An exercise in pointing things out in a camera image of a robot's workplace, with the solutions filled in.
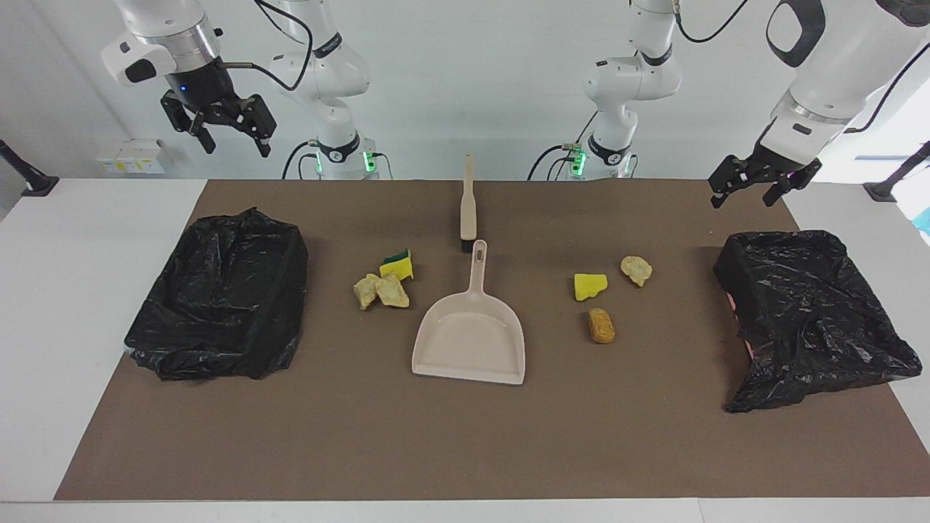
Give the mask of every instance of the green indicator light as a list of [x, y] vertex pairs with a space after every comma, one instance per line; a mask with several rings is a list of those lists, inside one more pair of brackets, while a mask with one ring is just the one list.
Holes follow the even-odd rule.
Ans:
[[378, 168], [378, 164], [375, 163], [375, 158], [372, 157], [371, 153], [368, 151], [363, 151], [362, 155], [365, 157], [365, 170], [368, 172], [375, 172], [375, 169]]
[[584, 151], [577, 151], [577, 156], [572, 162], [572, 176], [581, 178], [581, 175], [584, 173], [584, 164], [588, 161], [588, 154]]

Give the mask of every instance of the dustpan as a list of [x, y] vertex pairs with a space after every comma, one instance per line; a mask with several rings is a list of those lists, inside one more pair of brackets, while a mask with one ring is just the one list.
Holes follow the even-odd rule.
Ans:
[[477, 240], [468, 290], [436, 302], [419, 325], [413, 347], [415, 374], [523, 383], [523, 327], [507, 303], [485, 294], [486, 265], [487, 243]]

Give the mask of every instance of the trash bin covered with black bag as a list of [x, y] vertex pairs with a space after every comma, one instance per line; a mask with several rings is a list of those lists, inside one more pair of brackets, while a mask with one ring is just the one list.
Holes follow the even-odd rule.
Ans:
[[830, 233], [732, 235], [714, 273], [736, 308], [739, 337], [752, 358], [730, 412], [921, 373], [920, 359]]
[[165, 380], [287, 369], [300, 334], [307, 248], [296, 225], [255, 208], [202, 218], [181, 236], [126, 335]]

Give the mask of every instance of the brown mat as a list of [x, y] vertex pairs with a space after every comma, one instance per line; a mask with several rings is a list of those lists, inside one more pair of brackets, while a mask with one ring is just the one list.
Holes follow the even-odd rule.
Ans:
[[[486, 288], [523, 322], [526, 381], [415, 377], [420, 319], [468, 283], [459, 187], [211, 181], [194, 218], [258, 206], [303, 232], [294, 362], [260, 382], [159, 382], [124, 357], [56, 499], [930, 495], [930, 457], [888, 386], [724, 413], [748, 356], [711, 266], [731, 233], [796, 228], [761, 191], [714, 210], [701, 181], [476, 183]], [[359, 312], [352, 283], [403, 248], [410, 310]], [[619, 272], [629, 254], [656, 267], [643, 289]], [[576, 303], [575, 272], [610, 289]], [[612, 345], [588, 340], [594, 306]]]

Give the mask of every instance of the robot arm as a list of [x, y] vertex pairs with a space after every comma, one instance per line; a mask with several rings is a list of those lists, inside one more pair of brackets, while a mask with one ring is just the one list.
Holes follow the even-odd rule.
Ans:
[[[783, 9], [802, 28], [791, 49], [772, 43], [772, 20]], [[928, 24], [930, 0], [781, 0], [769, 46], [797, 74], [752, 154], [728, 156], [711, 175], [713, 205], [755, 183], [773, 183], [767, 206], [803, 189], [821, 167], [820, 151], [925, 44]]]
[[236, 95], [219, 57], [222, 31], [213, 28], [200, 2], [113, 1], [128, 29], [101, 52], [114, 78], [131, 86], [163, 76], [171, 86], [161, 100], [168, 120], [177, 132], [196, 137], [207, 153], [216, 143], [204, 124], [213, 124], [245, 133], [268, 156], [277, 124], [260, 95]]
[[630, 42], [638, 52], [598, 61], [585, 85], [598, 110], [594, 131], [582, 142], [588, 156], [587, 180], [616, 177], [627, 157], [638, 123], [627, 103], [669, 97], [682, 82], [682, 68], [671, 53], [675, 27], [671, 0], [632, 0], [630, 8], [635, 14]]
[[[358, 131], [352, 111], [340, 100], [368, 91], [371, 84], [368, 63], [344, 42], [326, 0], [283, 0], [281, 4], [283, 10], [306, 20], [313, 31], [315, 49], [306, 80], [296, 90], [281, 93], [307, 110], [317, 133], [319, 174], [322, 178], [343, 180], [369, 177], [376, 168], [372, 157], [374, 142]], [[296, 24], [292, 23], [288, 31], [295, 38], [303, 36]], [[293, 75], [300, 69], [302, 59], [302, 53], [280, 55], [272, 60], [269, 69], [279, 76]]]

